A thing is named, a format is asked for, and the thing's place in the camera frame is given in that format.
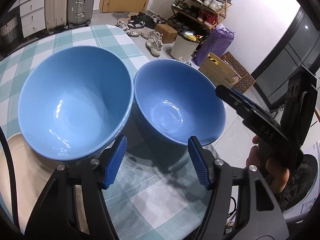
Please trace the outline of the person's right hand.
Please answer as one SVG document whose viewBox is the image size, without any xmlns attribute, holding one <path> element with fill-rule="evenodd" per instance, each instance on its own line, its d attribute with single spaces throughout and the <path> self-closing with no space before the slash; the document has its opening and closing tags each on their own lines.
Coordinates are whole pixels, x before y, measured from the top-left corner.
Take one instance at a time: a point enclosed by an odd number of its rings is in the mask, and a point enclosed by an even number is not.
<svg viewBox="0 0 320 240">
<path fill-rule="evenodd" d="M 249 156 L 246 160 L 246 165 L 255 165 L 257 168 L 261 168 L 261 161 L 258 157 L 258 141 L 259 137 L 255 135 L 252 138 L 252 143 L 254 146 L 251 148 L 249 152 Z M 268 159 L 265 164 L 265 168 L 269 174 L 271 174 L 274 179 L 271 182 L 268 182 L 268 185 L 271 191 L 274 194 L 279 194 L 285 188 L 287 181 L 290 176 L 290 172 L 287 168 L 284 168 L 278 164 L 278 162 L 272 158 Z"/>
</svg>

